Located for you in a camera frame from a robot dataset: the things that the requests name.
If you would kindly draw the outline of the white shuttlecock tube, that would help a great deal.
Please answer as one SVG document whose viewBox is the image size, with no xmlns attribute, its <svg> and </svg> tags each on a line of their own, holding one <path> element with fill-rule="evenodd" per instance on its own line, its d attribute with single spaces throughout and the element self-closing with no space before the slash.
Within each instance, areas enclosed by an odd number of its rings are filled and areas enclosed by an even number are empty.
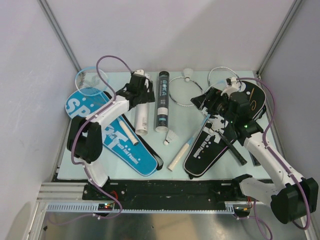
<svg viewBox="0 0 320 240">
<path fill-rule="evenodd" d="M 139 136 L 148 134 L 149 103 L 138 104 L 135 111 L 134 128 Z"/>
</svg>

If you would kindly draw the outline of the black shuttlecock tube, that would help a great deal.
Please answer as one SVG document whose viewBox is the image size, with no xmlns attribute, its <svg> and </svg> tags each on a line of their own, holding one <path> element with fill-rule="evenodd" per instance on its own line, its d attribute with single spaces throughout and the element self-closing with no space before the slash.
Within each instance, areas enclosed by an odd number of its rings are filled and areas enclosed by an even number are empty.
<svg viewBox="0 0 320 240">
<path fill-rule="evenodd" d="M 170 74 L 167 71 L 161 71 L 157 79 L 157 107 L 155 131 L 165 133 L 169 125 L 169 80 Z"/>
</svg>

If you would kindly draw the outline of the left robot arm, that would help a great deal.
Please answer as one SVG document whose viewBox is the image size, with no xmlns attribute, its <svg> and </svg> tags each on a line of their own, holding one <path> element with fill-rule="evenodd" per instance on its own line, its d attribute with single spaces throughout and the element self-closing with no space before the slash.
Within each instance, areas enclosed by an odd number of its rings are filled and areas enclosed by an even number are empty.
<svg viewBox="0 0 320 240">
<path fill-rule="evenodd" d="M 99 159 L 104 147 L 144 177 L 153 174 L 162 164 L 124 116 L 135 107 L 154 102 L 155 94 L 153 84 L 143 70 L 132 72 L 129 83 L 114 96 L 101 90 L 89 96 L 88 90 L 86 87 L 84 98 L 97 102 L 72 116 L 67 149 L 71 151 L 71 157 L 83 165 L 89 180 L 95 185 L 94 195 L 104 200 L 111 194 L 111 187 L 106 184 L 109 176 Z"/>
</svg>

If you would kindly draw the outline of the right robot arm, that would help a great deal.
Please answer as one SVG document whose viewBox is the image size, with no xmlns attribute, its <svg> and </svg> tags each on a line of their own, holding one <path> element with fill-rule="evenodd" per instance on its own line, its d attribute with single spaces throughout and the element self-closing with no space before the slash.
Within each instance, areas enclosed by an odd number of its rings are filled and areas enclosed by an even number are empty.
<svg viewBox="0 0 320 240">
<path fill-rule="evenodd" d="M 310 225 L 311 213 L 317 208 L 319 185 L 305 178 L 288 164 L 270 144 L 266 130 L 253 119 L 249 97 L 244 92 L 230 94 L 211 87 L 190 100 L 198 110 L 220 116 L 235 131 L 238 142 L 247 149 L 270 176 L 272 183 L 264 183 L 249 174 L 233 179 L 232 197 L 238 201 L 250 196 L 269 206 L 283 224 L 306 217 Z"/>
</svg>

